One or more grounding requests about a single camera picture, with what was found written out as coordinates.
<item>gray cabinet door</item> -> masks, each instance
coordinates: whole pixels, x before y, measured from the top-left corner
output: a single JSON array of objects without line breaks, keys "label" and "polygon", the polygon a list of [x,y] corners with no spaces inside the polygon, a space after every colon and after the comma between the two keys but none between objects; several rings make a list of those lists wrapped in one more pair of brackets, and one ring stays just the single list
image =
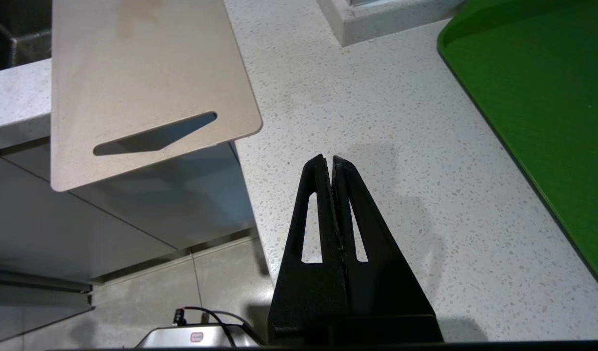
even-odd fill
[{"label": "gray cabinet door", "polygon": [[74,281],[175,249],[0,158],[0,269]]},{"label": "gray cabinet door", "polygon": [[[47,139],[2,157],[50,178]],[[177,249],[255,226],[238,160],[228,143],[70,191]]]}]

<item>white quartz countertop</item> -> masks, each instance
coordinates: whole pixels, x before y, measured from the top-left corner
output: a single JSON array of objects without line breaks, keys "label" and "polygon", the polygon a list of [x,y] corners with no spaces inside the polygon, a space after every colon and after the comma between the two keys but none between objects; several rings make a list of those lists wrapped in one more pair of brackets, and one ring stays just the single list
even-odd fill
[{"label": "white quartz countertop", "polygon": [[[236,147],[274,281],[303,165],[338,154],[446,340],[598,338],[598,284],[439,57],[446,21],[342,48],[315,0],[226,6],[264,122]],[[48,135],[50,65],[0,73],[0,148]]]}]

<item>tiled floor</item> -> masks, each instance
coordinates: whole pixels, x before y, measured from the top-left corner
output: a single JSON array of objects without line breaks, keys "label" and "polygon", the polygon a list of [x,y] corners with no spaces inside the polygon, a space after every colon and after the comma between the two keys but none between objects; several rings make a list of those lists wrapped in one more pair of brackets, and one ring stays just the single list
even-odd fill
[{"label": "tiled floor", "polygon": [[[2,342],[0,351],[134,347],[187,305],[234,313],[265,337],[273,285],[259,239],[244,238],[113,280],[93,295],[93,311]],[[188,311],[186,317],[196,321],[200,314]]]}]

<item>red label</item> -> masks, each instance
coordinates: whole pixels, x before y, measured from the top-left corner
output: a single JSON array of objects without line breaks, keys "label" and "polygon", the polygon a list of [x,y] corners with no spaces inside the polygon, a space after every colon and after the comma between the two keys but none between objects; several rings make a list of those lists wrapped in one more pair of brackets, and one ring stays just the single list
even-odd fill
[{"label": "red label", "polygon": [[200,342],[203,340],[203,333],[196,332],[190,334],[190,342]]}]

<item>beige cutting board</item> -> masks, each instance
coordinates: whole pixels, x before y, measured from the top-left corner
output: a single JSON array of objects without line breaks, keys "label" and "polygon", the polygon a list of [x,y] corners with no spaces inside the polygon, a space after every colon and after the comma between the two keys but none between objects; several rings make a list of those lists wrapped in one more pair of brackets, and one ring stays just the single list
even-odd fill
[{"label": "beige cutting board", "polygon": [[[55,0],[52,22],[54,190],[261,128],[223,0]],[[212,113],[216,119],[192,133],[179,124]],[[172,142],[127,140],[167,125],[168,135],[177,135]],[[125,151],[98,154],[121,139]],[[152,147],[138,147],[146,144]]]}]

